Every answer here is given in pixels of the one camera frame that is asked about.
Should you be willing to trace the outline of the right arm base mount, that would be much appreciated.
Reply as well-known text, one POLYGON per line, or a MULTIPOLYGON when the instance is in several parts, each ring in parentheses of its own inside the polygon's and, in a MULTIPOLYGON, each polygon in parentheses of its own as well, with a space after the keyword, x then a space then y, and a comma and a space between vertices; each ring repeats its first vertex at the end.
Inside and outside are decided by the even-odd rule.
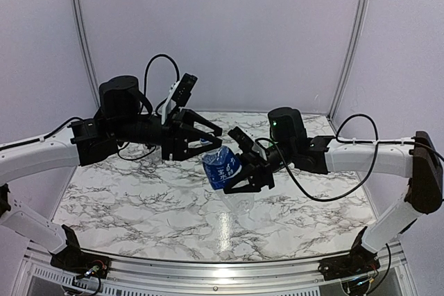
POLYGON ((367 227, 364 227, 354 240, 350 251, 341 256, 331 256, 319 261, 318 271, 324 280, 342 279, 380 268, 376 252, 363 247, 362 237, 367 227))

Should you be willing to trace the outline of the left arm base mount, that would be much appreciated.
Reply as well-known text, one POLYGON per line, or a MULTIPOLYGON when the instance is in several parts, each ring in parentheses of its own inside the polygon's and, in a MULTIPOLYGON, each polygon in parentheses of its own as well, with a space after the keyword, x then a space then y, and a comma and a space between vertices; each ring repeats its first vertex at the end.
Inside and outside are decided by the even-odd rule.
POLYGON ((96 276, 105 279, 109 271, 110 258, 83 251, 80 248, 75 231, 66 225, 62 225, 61 228, 65 233, 64 246, 59 252, 50 253, 51 265, 69 272, 75 272, 78 275, 86 273, 94 266, 98 266, 96 276))

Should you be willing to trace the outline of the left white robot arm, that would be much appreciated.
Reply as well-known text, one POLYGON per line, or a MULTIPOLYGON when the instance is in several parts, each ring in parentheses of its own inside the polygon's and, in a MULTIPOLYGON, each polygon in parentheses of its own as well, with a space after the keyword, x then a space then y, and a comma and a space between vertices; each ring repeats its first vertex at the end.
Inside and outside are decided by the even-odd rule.
POLYGON ((91 119, 73 117, 57 130, 1 146, 1 225, 45 247, 74 272, 87 267, 70 228, 52 223, 8 195, 8 183, 56 168, 89 166, 119 152, 124 143, 158 146, 163 160, 185 161, 221 146, 222 129, 185 107, 197 78, 175 83, 162 115, 139 90, 134 76, 99 87, 100 107, 91 119))

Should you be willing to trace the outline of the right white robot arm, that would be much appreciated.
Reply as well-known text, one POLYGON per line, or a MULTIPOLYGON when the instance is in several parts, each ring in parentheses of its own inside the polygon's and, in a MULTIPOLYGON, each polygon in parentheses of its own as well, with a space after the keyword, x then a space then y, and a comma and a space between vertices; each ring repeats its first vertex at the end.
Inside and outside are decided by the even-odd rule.
POLYGON ((419 217, 437 211, 443 202, 443 156, 435 151, 426 132, 395 140, 344 139, 339 135, 307 135, 299 110, 279 107, 268 113, 270 138, 262 148, 240 128, 229 132, 242 153, 241 171, 224 193, 256 193, 273 188, 273 175, 293 164, 319 175, 343 171, 396 175, 408 180, 407 191, 372 225, 356 237, 343 267, 361 272, 390 240, 405 232, 419 217))

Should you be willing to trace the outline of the clear bottle blue label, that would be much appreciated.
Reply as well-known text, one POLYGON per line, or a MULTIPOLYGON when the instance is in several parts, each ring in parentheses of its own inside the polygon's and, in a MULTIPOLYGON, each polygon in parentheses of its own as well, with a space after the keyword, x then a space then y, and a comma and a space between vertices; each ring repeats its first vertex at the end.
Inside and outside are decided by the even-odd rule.
POLYGON ((202 164, 212 189, 232 213, 241 216, 253 209, 253 193, 225 194, 223 191, 241 171, 241 163, 229 147, 221 146, 204 153, 202 164))

